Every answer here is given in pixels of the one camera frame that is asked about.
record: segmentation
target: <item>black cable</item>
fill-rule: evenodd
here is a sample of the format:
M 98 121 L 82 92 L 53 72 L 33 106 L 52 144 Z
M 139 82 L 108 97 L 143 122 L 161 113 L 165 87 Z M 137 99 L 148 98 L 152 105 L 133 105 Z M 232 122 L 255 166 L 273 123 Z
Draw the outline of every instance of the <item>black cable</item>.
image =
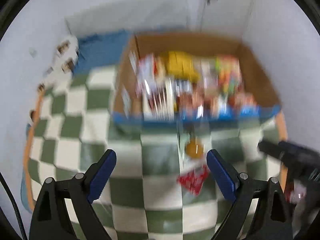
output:
M 1 172 L 0 172 L 0 182 L 2 184 L 2 186 L 4 187 L 4 190 L 6 191 L 10 201 L 11 201 L 11 204 L 13 206 L 13 209 L 14 209 L 14 212 L 16 214 L 16 217 L 17 217 L 17 221 L 18 221 L 18 224 L 19 224 L 19 228 L 20 228 L 20 231 L 21 231 L 21 234 L 22 234 L 22 238 L 23 240 L 28 240 L 27 238 L 27 235 L 26 235 L 26 231 L 24 229 L 24 226 L 23 226 L 23 222 L 22 222 L 22 219 L 21 219 L 21 215 L 20 215 L 20 212 L 19 212 L 19 208 L 17 206 L 17 203 L 7 185 L 7 183 L 5 182 L 4 180 L 4 177 L 2 176 Z

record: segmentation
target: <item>cabinet door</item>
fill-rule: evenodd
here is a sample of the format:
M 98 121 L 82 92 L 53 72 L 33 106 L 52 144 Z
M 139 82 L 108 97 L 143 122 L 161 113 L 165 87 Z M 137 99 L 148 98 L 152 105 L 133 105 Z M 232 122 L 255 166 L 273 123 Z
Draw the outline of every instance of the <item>cabinet door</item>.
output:
M 241 38 L 245 31 L 252 0 L 207 0 L 202 30 Z

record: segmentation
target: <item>screw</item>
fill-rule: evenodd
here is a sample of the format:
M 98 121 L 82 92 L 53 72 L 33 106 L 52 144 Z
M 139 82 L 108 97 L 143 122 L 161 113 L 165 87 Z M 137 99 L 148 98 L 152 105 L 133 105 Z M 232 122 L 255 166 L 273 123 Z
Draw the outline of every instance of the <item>screw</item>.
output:
M 84 177 L 84 174 L 79 172 L 76 174 L 76 179 L 82 179 Z
M 46 178 L 44 182 L 45 182 L 45 183 L 47 183 L 47 184 L 49 184 L 49 183 L 51 183 L 51 182 L 52 182 L 52 178 L 51 178 L 51 177 Z
M 248 174 L 246 174 L 246 173 L 240 173 L 240 178 L 241 179 L 247 179 L 248 178 Z
M 272 181 L 274 184 L 278 183 L 278 179 L 277 179 L 276 177 L 272 177 L 272 178 L 271 178 L 271 181 Z

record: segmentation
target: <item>orange trim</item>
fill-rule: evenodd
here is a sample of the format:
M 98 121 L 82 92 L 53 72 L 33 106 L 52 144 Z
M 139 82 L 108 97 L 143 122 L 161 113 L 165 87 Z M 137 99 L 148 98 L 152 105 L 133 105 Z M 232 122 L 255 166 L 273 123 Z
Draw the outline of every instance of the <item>orange trim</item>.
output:
M 288 139 L 288 132 L 287 132 L 287 127 L 285 125 L 285 120 L 284 120 L 284 114 L 281 111 L 277 116 L 276 116 L 276 124 L 278 127 L 278 133 L 279 133 L 279 140 L 286 141 Z M 288 168 L 281 164 L 281 169 L 280 169 L 280 185 L 282 188 L 282 191 L 284 191 L 285 184 L 287 181 L 287 174 L 288 174 Z
M 44 91 L 39 92 L 38 94 L 36 110 L 34 113 L 34 123 L 29 130 L 28 140 L 23 153 L 23 169 L 26 175 L 27 198 L 28 198 L 28 203 L 31 211 L 33 211 L 34 209 L 34 204 L 33 204 L 33 198 L 32 198 L 32 190 L 31 190 L 31 178 L 28 170 L 28 161 L 29 161 L 29 155 L 32 147 L 33 136 L 35 134 L 35 127 L 37 126 L 40 119 L 40 111 L 41 111 L 41 103 L 42 103 L 43 95 L 44 95 Z

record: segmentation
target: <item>blue gripper pad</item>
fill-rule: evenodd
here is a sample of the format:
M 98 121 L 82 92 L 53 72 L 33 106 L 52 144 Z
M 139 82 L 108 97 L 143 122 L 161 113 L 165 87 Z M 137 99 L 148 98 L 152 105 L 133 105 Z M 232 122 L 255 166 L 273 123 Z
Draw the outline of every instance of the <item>blue gripper pad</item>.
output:
M 226 163 L 216 150 L 210 150 L 207 153 L 207 165 L 224 198 L 233 203 L 236 200 L 235 192 L 239 187 L 238 173 L 235 168 Z
M 116 153 L 113 150 L 107 150 L 105 155 L 101 157 L 99 162 L 92 164 L 92 166 L 99 165 L 100 167 L 89 184 L 89 194 L 87 196 L 89 203 L 92 203 L 94 200 L 100 197 L 102 190 L 104 189 L 114 167 L 116 166 Z

